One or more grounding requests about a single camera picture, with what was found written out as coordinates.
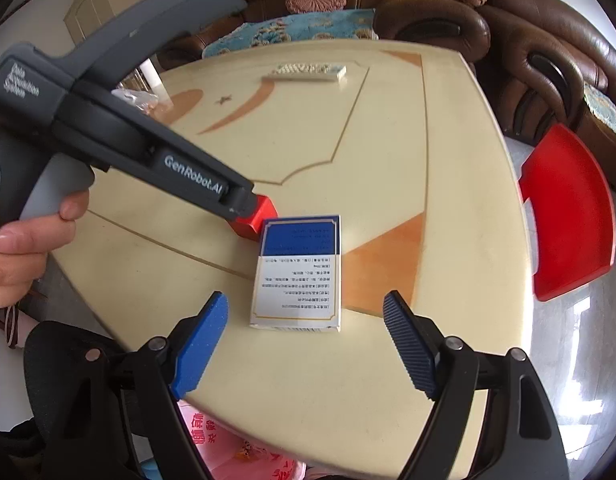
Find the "human hand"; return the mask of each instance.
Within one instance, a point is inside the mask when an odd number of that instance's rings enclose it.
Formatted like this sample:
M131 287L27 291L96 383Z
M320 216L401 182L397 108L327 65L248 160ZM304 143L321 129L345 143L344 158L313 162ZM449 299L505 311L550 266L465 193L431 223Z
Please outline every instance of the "human hand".
M0 308L24 297L32 280L43 276L48 252L73 240L75 220L86 213L88 200L88 191L73 193L63 199L57 214L1 227Z

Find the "table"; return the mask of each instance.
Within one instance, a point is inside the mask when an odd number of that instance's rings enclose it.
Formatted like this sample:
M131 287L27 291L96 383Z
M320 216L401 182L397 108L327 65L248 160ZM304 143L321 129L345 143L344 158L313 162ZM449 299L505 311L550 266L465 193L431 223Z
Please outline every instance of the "table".
M262 79L283 62L344 62L347 80ZM58 262L131 349L225 292L229 323L190 402L309 463L395 478L431 402L378 317L384 293L398 288L476 350L530 343L524 214L475 78L456 52L329 40L214 57L163 81L175 107L161 120L252 179L281 216L341 215L341 333L249 328L257 244L114 170L97 174ZM469 469L485 398L475 398L453 477Z

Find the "pink plastic bag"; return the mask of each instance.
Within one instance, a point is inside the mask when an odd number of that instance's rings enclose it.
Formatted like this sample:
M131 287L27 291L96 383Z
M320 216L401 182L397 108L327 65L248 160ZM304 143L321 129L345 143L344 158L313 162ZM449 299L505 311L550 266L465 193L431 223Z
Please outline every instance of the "pink plastic bag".
M214 480L301 480L306 465L222 428L209 416L179 400L179 410Z

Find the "silver bolt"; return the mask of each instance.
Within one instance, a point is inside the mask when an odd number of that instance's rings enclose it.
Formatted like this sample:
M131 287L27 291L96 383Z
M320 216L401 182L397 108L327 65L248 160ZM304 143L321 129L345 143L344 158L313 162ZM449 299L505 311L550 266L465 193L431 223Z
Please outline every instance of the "silver bolt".
M514 359L515 361L525 361L526 360L526 352L524 352L520 348L513 348L510 351L510 355L512 355L512 359Z
M464 342L458 337L451 335L445 338L445 345L451 350L461 350L464 347Z
M152 351L163 350L166 347L166 338L160 335L153 337L148 341L148 348Z
M91 348L86 352L86 361L91 363L99 359L99 357L101 357L101 350L99 348Z

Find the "tiled floor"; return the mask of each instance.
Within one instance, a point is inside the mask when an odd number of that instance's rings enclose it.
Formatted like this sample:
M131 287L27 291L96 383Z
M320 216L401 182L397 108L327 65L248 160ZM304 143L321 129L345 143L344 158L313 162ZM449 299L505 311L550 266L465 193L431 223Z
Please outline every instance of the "tiled floor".
M506 145L519 175L531 149L511 139ZM529 206L526 212L536 265ZM105 333L53 260L37 289L48 300L29 301L24 308L31 316ZM581 480L616 434L616 258L613 269L594 282L535 301L530 355L557 414L570 477Z

